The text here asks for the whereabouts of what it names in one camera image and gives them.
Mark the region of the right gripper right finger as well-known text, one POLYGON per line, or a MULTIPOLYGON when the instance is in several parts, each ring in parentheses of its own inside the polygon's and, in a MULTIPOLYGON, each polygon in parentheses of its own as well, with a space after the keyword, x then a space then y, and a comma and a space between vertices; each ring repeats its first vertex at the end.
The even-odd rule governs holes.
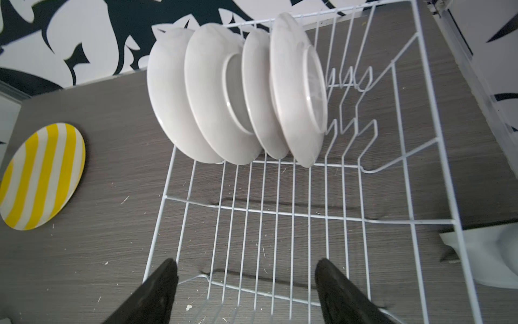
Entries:
POLYGON ((330 260, 319 260, 315 282, 325 323, 392 322, 330 260))

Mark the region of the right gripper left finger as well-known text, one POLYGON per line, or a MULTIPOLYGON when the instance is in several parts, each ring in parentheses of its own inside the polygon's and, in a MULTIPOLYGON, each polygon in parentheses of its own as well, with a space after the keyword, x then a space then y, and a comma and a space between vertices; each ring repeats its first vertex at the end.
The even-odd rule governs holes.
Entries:
POLYGON ((104 322, 169 323, 178 282, 177 263, 172 258, 164 260, 104 322))

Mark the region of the yellow white striped plate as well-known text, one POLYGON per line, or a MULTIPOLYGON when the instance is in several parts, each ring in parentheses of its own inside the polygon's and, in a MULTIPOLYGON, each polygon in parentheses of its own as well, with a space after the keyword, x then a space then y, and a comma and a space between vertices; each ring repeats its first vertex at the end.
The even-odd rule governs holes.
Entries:
POLYGON ((1 217, 26 231, 52 220, 81 180, 85 141, 71 124, 56 123, 32 134, 11 158, 1 180, 1 217))

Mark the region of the green rimmed white plate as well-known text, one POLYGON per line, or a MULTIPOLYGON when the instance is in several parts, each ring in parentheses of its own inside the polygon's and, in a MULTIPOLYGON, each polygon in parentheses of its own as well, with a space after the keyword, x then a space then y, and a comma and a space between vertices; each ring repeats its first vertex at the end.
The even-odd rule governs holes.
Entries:
POLYGON ((296 161, 312 167, 320 155, 328 123, 325 77, 316 48, 289 13, 275 18, 270 66, 283 135, 296 161))

